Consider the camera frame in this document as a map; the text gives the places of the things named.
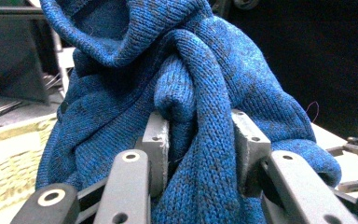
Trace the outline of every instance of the bolt hole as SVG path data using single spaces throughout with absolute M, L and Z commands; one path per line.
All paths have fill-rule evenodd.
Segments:
M 341 221 L 332 215 L 324 215 L 324 220 L 326 220 L 327 223 L 330 224 L 341 224 Z
M 135 155 L 133 155 L 133 154 L 130 154 L 130 155 L 127 155 L 127 156 L 126 156 L 126 158 L 130 160 L 130 159 L 133 159 L 133 158 L 135 158 Z
M 45 197 L 45 201 L 51 201 L 53 199 L 56 199 L 58 197 L 58 193 L 54 192 L 54 193 L 50 193 Z
M 113 217 L 112 223 L 118 224 L 118 223 L 124 223 L 127 221 L 129 217 L 125 213 L 118 213 Z

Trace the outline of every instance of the knit fabric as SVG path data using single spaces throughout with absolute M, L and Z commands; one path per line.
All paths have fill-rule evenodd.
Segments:
M 170 181 L 154 223 L 263 223 L 259 199 L 237 190 L 231 108 L 272 147 L 303 156 L 329 185 L 337 162 L 315 144 L 303 109 L 262 53 L 202 0 L 42 0 L 52 27 L 76 47 L 76 69 L 57 112 L 36 187 L 86 188 L 145 131 L 158 110 L 170 122 Z

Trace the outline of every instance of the blue knit sweater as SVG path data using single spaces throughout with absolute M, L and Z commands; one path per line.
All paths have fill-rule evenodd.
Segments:
M 300 154 L 337 184 L 340 168 L 316 146 L 304 110 L 255 43 L 214 17 L 207 1 L 41 2 L 77 50 L 37 188 L 63 182 L 83 189 L 106 177 L 158 110 L 171 123 L 169 160 L 178 168 L 152 208 L 153 222 L 264 222 L 260 200 L 237 191 L 231 108 L 248 114 L 274 150 Z

